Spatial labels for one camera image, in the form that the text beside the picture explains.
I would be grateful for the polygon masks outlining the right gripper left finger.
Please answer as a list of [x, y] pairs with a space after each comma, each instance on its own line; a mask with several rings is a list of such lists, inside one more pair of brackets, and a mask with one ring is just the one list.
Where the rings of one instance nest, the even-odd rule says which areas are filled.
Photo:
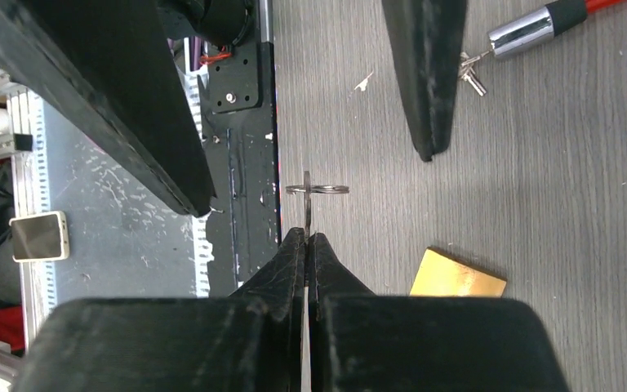
[[248, 300], [255, 325], [247, 329], [250, 391], [299, 391], [304, 318], [305, 231], [290, 229], [275, 256], [230, 296]]

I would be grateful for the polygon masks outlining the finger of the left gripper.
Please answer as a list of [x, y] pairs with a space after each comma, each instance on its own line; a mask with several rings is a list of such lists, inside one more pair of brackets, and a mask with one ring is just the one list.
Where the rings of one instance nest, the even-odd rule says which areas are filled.
[[412, 144], [429, 162], [451, 141], [468, 2], [382, 2]]
[[0, 1], [0, 67], [181, 215], [215, 190], [154, 1]]

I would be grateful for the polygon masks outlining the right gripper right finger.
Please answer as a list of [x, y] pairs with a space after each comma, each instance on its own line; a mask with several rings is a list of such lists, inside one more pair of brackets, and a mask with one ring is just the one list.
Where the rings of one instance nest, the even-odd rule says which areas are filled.
[[309, 238], [306, 259], [306, 285], [309, 288], [308, 321], [311, 390], [323, 390], [326, 355], [323, 347], [324, 323], [321, 305], [330, 295], [372, 296], [374, 292], [338, 259], [323, 233]]

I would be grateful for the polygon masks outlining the silver key bunch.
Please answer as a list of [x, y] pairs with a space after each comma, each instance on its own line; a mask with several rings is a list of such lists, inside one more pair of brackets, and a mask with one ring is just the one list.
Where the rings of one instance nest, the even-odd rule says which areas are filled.
[[490, 54], [491, 51], [485, 51], [476, 56], [470, 56], [465, 51], [462, 51], [460, 53], [460, 67], [458, 77], [460, 80], [468, 83], [479, 96], [485, 96], [487, 94], [487, 89], [479, 80], [478, 75], [474, 70], [474, 67], [480, 60], [488, 57]]

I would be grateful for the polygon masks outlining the red cable lock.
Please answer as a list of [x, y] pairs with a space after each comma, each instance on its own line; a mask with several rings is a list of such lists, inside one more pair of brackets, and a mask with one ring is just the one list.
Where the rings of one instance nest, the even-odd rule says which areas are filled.
[[584, 23], [590, 14], [620, 1], [558, 0], [487, 33], [490, 53], [503, 60], [547, 43]]

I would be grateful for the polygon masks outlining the large padlock keys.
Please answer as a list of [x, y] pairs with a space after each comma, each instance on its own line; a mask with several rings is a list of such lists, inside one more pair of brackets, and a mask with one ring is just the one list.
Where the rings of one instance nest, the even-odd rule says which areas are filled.
[[288, 185], [285, 188], [287, 194], [300, 194], [303, 197], [305, 223], [303, 226], [305, 237], [311, 235], [312, 224], [312, 196], [314, 194], [348, 194], [350, 188], [347, 185], [314, 185], [309, 171], [303, 172], [301, 185]]

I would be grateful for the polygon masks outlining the large brass padlock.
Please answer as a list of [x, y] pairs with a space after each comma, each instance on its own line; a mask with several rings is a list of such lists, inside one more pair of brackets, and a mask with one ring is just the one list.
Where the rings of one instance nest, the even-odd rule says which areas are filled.
[[409, 295], [501, 297], [506, 285], [505, 278], [430, 247], [422, 257]]

